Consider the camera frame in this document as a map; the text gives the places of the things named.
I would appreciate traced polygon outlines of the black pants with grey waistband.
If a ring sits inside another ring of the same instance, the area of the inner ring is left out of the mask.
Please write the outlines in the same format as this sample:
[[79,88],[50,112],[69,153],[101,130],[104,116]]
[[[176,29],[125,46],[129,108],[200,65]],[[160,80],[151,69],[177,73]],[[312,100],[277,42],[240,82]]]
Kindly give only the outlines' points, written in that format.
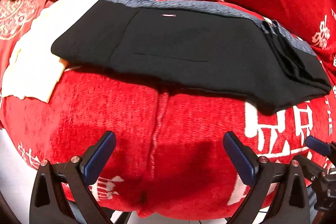
[[269,114],[332,88],[307,42],[276,21],[215,2],[98,0],[51,52],[70,62],[245,98]]

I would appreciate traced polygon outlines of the red blanket with white characters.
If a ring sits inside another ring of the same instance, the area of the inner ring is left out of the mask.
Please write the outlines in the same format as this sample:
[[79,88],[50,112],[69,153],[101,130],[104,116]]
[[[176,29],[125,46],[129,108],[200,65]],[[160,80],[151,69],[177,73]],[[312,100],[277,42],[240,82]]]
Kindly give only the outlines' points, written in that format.
[[1,127],[14,145],[21,181],[43,159],[67,161],[111,130],[116,149],[91,187],[100,205],[141,217],[215,219],[231,215],[248,192],[224,152],[223,134],[233,131],[272,161],[300,153],[329,166],[302,140],[335,139],[335,92],[265,116],[241,100],[69,66],[48,102],[2,98]]

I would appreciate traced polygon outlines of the cream white cloth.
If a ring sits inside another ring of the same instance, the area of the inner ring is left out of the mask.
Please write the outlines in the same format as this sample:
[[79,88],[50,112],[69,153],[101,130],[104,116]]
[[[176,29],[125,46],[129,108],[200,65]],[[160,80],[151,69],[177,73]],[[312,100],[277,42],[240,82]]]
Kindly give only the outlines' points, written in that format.
[[52,43],[97,1],[58,0],[42,9],[14,47],[2,78],[1,96],[47,103],[68,64],[52,54]]

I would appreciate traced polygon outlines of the red patterned pillow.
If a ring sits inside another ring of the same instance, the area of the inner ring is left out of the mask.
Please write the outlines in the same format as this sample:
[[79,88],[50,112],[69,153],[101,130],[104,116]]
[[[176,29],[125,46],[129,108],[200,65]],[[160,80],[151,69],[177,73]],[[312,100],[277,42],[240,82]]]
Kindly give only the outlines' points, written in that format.
[[42,9],[50,5],[50,0],[1,0],[1,75],[9,65],[17,41],[31,28],[32,21],[40,15]]

